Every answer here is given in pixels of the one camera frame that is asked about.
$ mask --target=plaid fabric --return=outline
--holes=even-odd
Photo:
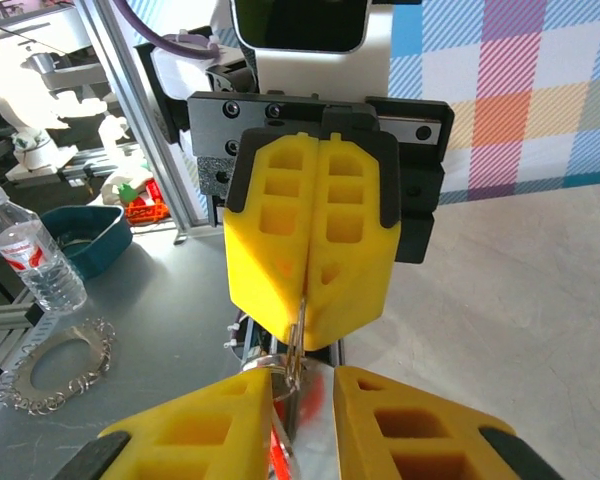
[[[456,112],[442,202],[600,183],[600,0],[396,7],[389,94]]]

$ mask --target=table surface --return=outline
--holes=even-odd
[[[88,284],[86,312],[118,332],[111,371],[51,416],[3,409],[0,479],[46,480],[114,421],[237,371],[222,236],[172,239],[136,238]],[[395,266],[383,317],[345,350],[502,418],[565,478],[600,479],[600,186],[441,207],[425,263]]]

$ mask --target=purple cable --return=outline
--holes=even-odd
[[[138,18],[133,9],[127,3],[127,0],[112,0],[113,4],[118,8],[124,19],[129,22],[140,35],[153,43],[156,47],[163,49],[166,52],[179,55],[181,57],[193,58],[195,60],[207,60],[209,58],[218,58],[220,56],[220,50],[218,45],[214,43],[207,43],[206,50],[198,50],[177,43],[165,40],[156,32],[147,27],[142,20]]]

